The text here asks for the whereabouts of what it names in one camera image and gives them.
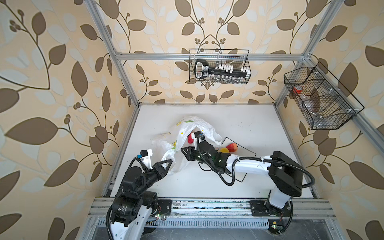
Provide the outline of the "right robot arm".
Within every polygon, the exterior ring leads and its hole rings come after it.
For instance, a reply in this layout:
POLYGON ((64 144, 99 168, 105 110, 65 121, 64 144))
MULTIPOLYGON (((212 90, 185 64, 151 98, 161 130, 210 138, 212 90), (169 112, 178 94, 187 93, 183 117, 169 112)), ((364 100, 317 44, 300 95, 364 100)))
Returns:
POLYGON ((207 141, 200 141, 195 147, 184 147, 181 152, 187 161, 197 161, 208 166, 222 182, 231 187, 236 173, 255 174, 269 177, 275 186, 270 190, 263 204, 251 204, 257 216, 284 216, 293 213, 292 198, 300 197, 302 189, 315 184, 315 178, 307 170, 280 151, 265 157, 240 157, 221 153, 207 141))

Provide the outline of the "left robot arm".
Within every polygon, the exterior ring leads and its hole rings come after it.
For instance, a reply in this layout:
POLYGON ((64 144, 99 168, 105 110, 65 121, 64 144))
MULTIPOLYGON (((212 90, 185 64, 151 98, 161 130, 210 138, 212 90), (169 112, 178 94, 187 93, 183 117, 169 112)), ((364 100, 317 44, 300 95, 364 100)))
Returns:
POLYGON ((134 158, 126 170, 106 214, 106 228, 110 240, 139 240, 145 225, 158 210, 158 195, 148 189, 169 172, 171 159, 147 167, 142 159, 134 158))

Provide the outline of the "red fake fruit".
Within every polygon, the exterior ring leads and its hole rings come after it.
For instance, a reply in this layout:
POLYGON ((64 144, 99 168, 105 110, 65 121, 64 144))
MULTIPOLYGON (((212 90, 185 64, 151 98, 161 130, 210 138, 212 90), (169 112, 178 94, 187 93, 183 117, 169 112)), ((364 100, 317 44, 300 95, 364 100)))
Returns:
POLYGON ((195 141, 194 133, 189 134, 187 140, 189 144, 193 144, 195 141))

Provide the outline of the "white plastic bag fruit print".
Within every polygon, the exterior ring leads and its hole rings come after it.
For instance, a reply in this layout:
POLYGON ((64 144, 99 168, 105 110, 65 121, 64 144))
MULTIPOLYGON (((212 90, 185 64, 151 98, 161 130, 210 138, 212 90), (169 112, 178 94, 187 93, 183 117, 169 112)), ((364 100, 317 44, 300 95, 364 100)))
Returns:
POLYGON ((196 116, 184 117, 165 133, 152 139, 155 159, 157 161, 168 159, 173 161, 168 175, 179 173, 189 164, 181 153, 181 149, 188 145, 188 136, 198 131, 202 132, 214 147, 221 145, 223 138, 216 132, 215 128, 196 116))

